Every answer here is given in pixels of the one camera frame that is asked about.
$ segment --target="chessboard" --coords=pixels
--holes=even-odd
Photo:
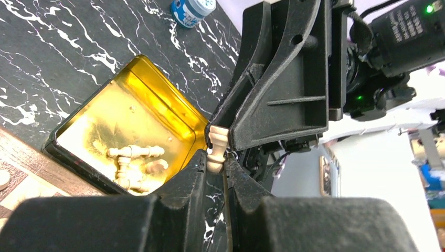
[[[0,170],[10,174],[0,191],[0,226],[33,197],[98,196],[98,189],[0,128]]]

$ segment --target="yellow tray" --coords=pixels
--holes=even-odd
[[[144,165],[153,158],[135,159],[130,166],[143,173],[153,191],[177,174],[197,150],[206,148],[206,124],[207,119],[148,58],[137,56],[60,127],[56,140],[111,181],[118,164],[107,156],[109,148],[130,144],[164,148],[165,154],[158,158],[169,164],[164,172],[144,173]]]

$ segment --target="blue jar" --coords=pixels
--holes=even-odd
[[[176,22],[185,28],[193,28],[216,9],[216,0],[174,0],[171,5]]]

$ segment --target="green led indicator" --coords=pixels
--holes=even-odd
[[[434,7],[432,5],[427,6],[427,13],[432,13],[434,11]]]

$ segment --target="marble countertop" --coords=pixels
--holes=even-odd
[[[0,123],[40,149],[50,132],[136,55],[146,55],[206,117],[225,93],[241,38],[217,9],[180,28],[171,0],[0,0]],[[206,188],[205,250],[224,197]]]

